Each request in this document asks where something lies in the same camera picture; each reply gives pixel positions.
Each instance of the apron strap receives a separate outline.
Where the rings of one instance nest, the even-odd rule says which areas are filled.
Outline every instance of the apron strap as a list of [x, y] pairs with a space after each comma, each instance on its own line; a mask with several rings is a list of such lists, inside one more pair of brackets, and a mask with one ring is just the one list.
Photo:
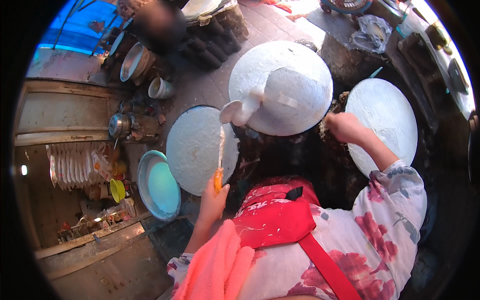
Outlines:
[[338, 300], [361, 300], [352, 283], [320, 246], [312, 233], [299, 240], [299, 244], [332, 288]]

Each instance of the woman's arm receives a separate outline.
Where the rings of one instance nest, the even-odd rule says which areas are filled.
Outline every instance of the woman's arm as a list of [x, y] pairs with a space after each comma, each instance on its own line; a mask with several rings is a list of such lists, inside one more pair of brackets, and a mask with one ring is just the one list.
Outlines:
[[398, 157], [376, 136], [373, 130], [363, 126], [354, 114], [329, 112], [325, 124], [330, 132], [342, 143], [353, 143], [370, 155], [380, 171], [384, 171], [398, 160]]
[[200, 213], [193, 228], [192, 237], [185, 248], [185, 253], [195, 253], [210, 239], [210, 229], [213, 223], [220, 219], [225, 209], [225, 202], [230, 185], [225, 185], [217, 195], [214, 188], [215, 174], [210, 177], [202, 193]]

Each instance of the red apron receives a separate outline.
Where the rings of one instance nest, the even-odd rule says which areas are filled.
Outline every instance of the red apron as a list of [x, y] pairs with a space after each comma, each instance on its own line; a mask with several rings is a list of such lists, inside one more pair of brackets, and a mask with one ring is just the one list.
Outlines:
[[320, 206], [312, 184], [304, 178], [274, 177], [257, 184], [233, 219], [241, 247], [298, 242], [339, 300], [360, 300], [352, 283], [313, 237], [316, 224], [310, 203]]

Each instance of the woman's left hand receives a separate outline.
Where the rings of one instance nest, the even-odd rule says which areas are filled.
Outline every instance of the woman's left hand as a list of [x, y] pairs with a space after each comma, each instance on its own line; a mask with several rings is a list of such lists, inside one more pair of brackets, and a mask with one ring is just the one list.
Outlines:
[[200, 203], [200, 213], [197, 222], [206, 225], [212, 225], [216, 220], [220, 219], [225, 209], [227, 201], [227, 194], [230, 190], [230, 185], [226, 184], [217, 195], [215, 192], [215, 173], [210, 177], [202, 193], [202, 201]]

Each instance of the pink towel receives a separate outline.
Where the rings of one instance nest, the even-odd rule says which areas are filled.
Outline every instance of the pink towel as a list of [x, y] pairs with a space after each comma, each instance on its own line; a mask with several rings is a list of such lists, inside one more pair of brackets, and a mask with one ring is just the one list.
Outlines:
[[174, 300], [234, 300], [247, 277], [255, 250], [240, 247], [232, 220], [193, 256]]

